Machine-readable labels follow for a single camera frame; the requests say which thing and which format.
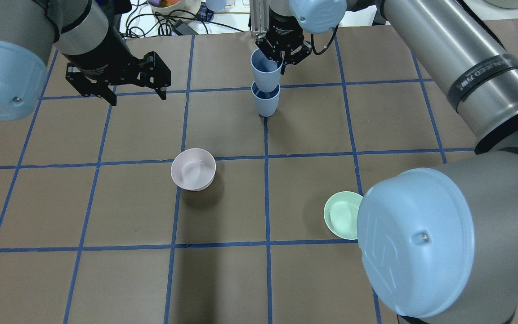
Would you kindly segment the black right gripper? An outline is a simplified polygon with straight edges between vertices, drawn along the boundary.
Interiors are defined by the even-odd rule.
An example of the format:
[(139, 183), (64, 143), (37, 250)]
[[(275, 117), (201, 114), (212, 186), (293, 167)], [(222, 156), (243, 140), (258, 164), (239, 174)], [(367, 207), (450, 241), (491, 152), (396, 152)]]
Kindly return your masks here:
[(288, 65), (297, 65), (313, 52), (313, 46), (305, 40), (304, 30), (293, 16), (282, 16), (269, 9), (268, 29), (256, 38), (258, 49), (281, 67), (284, 75)]

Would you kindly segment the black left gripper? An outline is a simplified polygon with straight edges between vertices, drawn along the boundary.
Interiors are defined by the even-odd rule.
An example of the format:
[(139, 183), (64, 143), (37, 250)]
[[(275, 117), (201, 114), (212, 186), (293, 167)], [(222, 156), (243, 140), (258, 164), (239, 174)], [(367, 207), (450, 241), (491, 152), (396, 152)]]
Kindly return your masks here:
[(114, 107), (117, 96), (110, 86), (132, 84), (150, 88), (161, 100), (167, 99), (167, 88), (171, 86), (170, 68), (154, 51), (146, 53), (142, 59), (134, 57), (113, 27), (107, 29), (94, 49), (64, 56), (68, 60), (65, 78), (85, 98), (103, 98)]

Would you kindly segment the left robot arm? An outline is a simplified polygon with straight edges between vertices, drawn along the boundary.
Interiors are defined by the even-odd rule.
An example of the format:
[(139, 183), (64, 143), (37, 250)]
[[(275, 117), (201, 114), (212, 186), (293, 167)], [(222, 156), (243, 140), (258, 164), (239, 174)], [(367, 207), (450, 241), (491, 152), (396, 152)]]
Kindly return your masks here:
[(81, 96), (116, 105), (111, 86), (132, 84), (165, 100), (170, 68), (155, 52), (134, 57), (114, 25), (131, 8), (129, 0), (0, 0), (0, 121), (33, 112), (52, 49), (68, 60), (65, 78)]

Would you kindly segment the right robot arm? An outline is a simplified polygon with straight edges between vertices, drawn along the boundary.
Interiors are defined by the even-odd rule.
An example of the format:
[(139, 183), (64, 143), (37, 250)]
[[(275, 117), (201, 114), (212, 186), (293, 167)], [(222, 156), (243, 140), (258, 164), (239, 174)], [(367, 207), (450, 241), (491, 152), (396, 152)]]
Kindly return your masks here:
[(407, 324), (509, 324), (518, 306), (518, 57), (462, 0), (252, 0), (251, 34), (281, 72), (304, 32), (376, 6), (469, 129), (474, 156), (374, 185), (347, 230), (378, 298)]

